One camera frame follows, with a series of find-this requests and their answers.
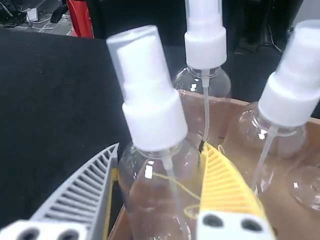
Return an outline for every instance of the screw hole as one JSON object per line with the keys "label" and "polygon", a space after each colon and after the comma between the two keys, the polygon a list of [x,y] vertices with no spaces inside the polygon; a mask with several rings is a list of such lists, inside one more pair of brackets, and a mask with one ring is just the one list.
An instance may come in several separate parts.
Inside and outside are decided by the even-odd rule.
{"label": "screw hole", "polygon": [[67,230],[59,236],[58,240],[78,240],[78,238],[79,234],[77,231]]}
{"label": "screw hole", "polygon": [[260,226],[260,224],[258,224],[257,222],[253,221],[253,220],[243,220],[241,223],[241,226],[246,229],[246,230],[250,230],[253,232],[261,232],[262,231],[262,227]]}
{"label": "screw hole", "polygon": [[215,215],[208,215],[204,217],[203,223],[204,225],[213,227],[213,228],[221,228],[224,226],[224,223],[222,222],[222,220]]}
{"label": "screw hole", "polygon": [[18,240],[36,240],[40,232],[37,228],[29,228],[20,234]]}

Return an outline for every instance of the plastic tube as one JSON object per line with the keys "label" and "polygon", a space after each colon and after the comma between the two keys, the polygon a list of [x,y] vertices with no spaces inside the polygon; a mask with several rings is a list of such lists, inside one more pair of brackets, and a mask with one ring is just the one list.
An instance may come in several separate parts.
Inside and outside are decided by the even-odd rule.
{"label": "plastic tube", "polygon": [[170,152],[169,151],[165,151],[162,157],[162,163],[164,166],[164,169],[166,170],[166,174],[169,178],[169,183],[170,183],[170,188],[172,191],[172,195],[173,198],[175,200],[175,204],[176,204],[176,209],[177,209],[177,213],[178,213],[178,223],[180,225],[181,231],[182,231],[182,236],[184,240],[188,240],[190,239],[190,231],[188,231],[188,227],[185,221],[185,216],[184,216],[184,212],[181,206],[181,200],[179,197],[179,192],[178,192],[178,185],[177,182],[175,181],[175,174],[174,174],[174,165],[172,162],[172,158],[170,156]]}
{"label": "plastic tube", "polygon": [[253,179],[251,182],[251,189],[253,192],[256,191],[256,185],[258,183],[259,176],[261,176],[261,174],[262,174],[263,167],[264,167],[268,152],[269,152],[271,144],[277,134],[277,131],[278,131],[278,127],[276,125],[271,125],[271,127],[268,130],[268,136],[266,137],[266,141],[265,141],[262,153],[260,155],[258,165],[257,165],[256,169],[254,170]]}
{"label": "plastic tube", "polygon": [[202,86],[203,86],[203,95],[204,95],[204,132],[203,132],[203,141],[207,141],[209,138],[209,125],[210,125],[210,108],[209,108],[209,76],[210,70],[202,70]]}

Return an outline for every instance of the white spray nozzle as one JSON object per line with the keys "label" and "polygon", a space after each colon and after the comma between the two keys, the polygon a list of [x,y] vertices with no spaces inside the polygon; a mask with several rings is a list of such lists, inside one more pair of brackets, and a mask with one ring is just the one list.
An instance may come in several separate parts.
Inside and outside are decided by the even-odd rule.
{"label": "white spray nozzle", "polygon": [[193,69],[214,69],[227,60],[221,5],[221,0],[185,0],[186,62]]}
{"label": "white spray nozzle", "polygon": [[129,30],[106,41],[121,85],[122,110],[136,147],[162,151],[188,132],[179,93],[173,89],[156,26]]}
{"label": "white spray nozzle", "polygon": [[297,127],[309,120],[319,99],[320,20],[307,20],[296,25],[258,107],[272,123]]}

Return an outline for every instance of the white device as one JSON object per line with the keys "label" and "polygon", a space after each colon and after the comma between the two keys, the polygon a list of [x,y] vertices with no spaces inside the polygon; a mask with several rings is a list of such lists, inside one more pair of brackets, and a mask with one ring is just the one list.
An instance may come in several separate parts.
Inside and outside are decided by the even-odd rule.
{"label": "white device", "polygon": [[269,223],[260,217],[219,211],[203,211],[197,219],[197,240],[276,240]]}
{"label": "white device", "polygon": [[0,231],[1,240],[86,240],[86,226],[79,223],[18,220]]}

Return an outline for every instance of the yellow string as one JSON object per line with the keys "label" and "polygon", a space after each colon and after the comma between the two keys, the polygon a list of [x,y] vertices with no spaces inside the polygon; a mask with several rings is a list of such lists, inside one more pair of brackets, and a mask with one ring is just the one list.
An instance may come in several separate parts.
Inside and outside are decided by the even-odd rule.
{"label": "yellow string", "polygon": [[[174,181],[175,184],[177,184],[180,188],[182,188],[184,191],[186,191],[189,195],[191,195],[192,197],[194,197],[195,199],[197,200],[201,200],[201,198],[199,196],[197,196],[196,194],[194,194],[192,191],[190,191],[187,187],[185,187],[183,184],[181,184],[180,182],[178,182],[175,178],[173,177],[170,177],[170,176],[166,176],[166,175],[163,175],[163,174],[160,174],[160,173],[156,173],[154,172],[153,173],[154,176],[156,177],[159,177],[159,178],[162,178],[162,179],[166,179],[166,180],[169,180],[169,181]],[[183,209],[183,212],[184,214],[190,218],[190,219],[197,219],[198,215],[197,214],[191,214],[189,211],[191,209],[195,209],[195,208],[200,208],[200,205],[197,204],[197,205],[190,205],[190,206],[187,206]]]}
{"label": "yellow string", "polygon": [[196,208],[200,208],[199,204],[195,204],[195,205],[190,205],[184,208],[183,212],[184,214],[190,218],[190,219],[197,219],[198,215],[197,214],[191,214],[189,211],[192,209],[196,209]]}
{"label": "yellow string", "polygon": [[186,188],[184,185],[182,185],[180,182],[178,182],[175,178],[170,177],[170,176],[166,176],[166,175],[162,175],[160,173],[153,173],[154,176],[162,178],[162,179],[166,179],[169,181],[174,181],[175,184],[177,184],[180,188],[182,188],[184,191],[186,191],[188,194],[190,194],[192,197],[194,197],[195,199],[201,200],[201,198],[199,196],[197,196],[196,194],[194,194],[192,191],[190,191],[188,188]]}
{"label": "yellow string", "polygon": [[223,147],[221,144],[218,145],[218,151],[219,151],[221,154],[225,155],[224,147]]}

